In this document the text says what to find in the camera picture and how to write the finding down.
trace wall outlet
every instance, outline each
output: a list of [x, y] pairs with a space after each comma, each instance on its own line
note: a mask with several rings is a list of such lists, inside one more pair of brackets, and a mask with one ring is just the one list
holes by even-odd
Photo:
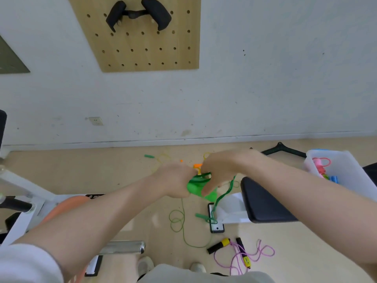
[[89, 121], [94, 125], [94, 126], [103, 126], [102, 119], [101, 117], [89, 117]]

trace floor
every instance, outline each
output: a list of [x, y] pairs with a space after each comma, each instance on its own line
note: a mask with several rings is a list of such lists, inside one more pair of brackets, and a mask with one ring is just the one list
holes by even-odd
[[[322, 148], [349, 150], [365, 166], [377, 161], [375, 143], [377, 137], [285, 140], [283, 143], [306, 152]], [[59, 151], [12, 152], [3, 164], [34, 183], [56, 194], [107, 193], [130, 184], [155, 171], [161, 162], [183, 160], [189, 165], [201, 163], [206, 152], [232, 148], [265, 150], [277, 144], [271, 142], [244, 142], [228, 144], [206, 144], [160, 147], [126, 147], [105, 149], [74, 149]], [[156, 159], [145, 158], [144, 154], [155, 155]], [[279, 161], [301, 168], [303, 159], [279, 152], [271, 155]], [[9, 194], [6, 187], [1, 192]], [[219, 193], [225, 192], [221, 187]], [[211, 234], [209, 226], [194, 214], [206, 213], [207, 202], [191, 195], [184, 199], [186, 211], [186, 240], [193, 245], [205, 245]], [[228, 269], [219, 267], [204, 248], [187, 246], [182, 233], [170, 229], [168, 215], [173, 209], [181, 209], [181, 200], [164, 197], [142, 211], [115, 237], [118, 240], [144, 240], [145, 255], [155, 265], [167, 263], [189, 268], [192, 262], [202, 262], [208, 272], [229, 274]], [[9, 213], [0, 210], [1, 218]], [[274, 257], [262, 257], [252, 264], [252, 271], [268, 273], [277, 283], [282, 282], [372, 282], [353, 262], [329, 247], [301, 223], [280, 224], [228, 224], [225, 233], [214, 235], [212, 243], [224, 237], [235, 239], [240, 236], [246, 250], [256, 250], [256, 241], [268, 244], [276, 250]], [[218, 259], [224, 265], [233, 256], [231, 247], [219, 251]], [[84, 282], [135, 282], [136, 262], [139, 255], [108, 255], [104, 257], [97, 277], [86, 278]]]

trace forearm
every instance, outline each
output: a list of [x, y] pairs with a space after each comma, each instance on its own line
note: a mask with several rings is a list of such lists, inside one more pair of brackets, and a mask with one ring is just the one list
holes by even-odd
[[82, 270], [131, 219], [162, 195], [153, 176], [63, 213], [19, 238], [58, 262], [65, 279]]
[[358, 264], [377, 263], [377, 203], [341, 185], [251, 151], [243, 173]]

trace white sneaker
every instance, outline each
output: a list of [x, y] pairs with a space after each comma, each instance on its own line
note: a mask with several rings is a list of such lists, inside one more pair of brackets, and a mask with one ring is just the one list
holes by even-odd
[[145, 256], [139, 259], [138, 261], [138, 277], [147, 274], [151, 271], [155, 265], [153, 264], [152, 259], [150, 257]]
[[190, 270], [197, 273], [206, 273], [204, 265], [199, 262], [191, 264]]

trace plastic storage box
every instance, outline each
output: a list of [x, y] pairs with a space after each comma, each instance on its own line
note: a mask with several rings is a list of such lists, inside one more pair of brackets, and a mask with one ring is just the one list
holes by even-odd
[[[325, 167], [328, 176], [337, 176], [340, 185], [377, 202], [377, 187], [350, 152], [309, 150], [304, 166], [310, 173], [320, 176], [313, 158], [330, 159], [331, 165]], [[322, 160], [322, 164], [325, 166], [328, 161]]]

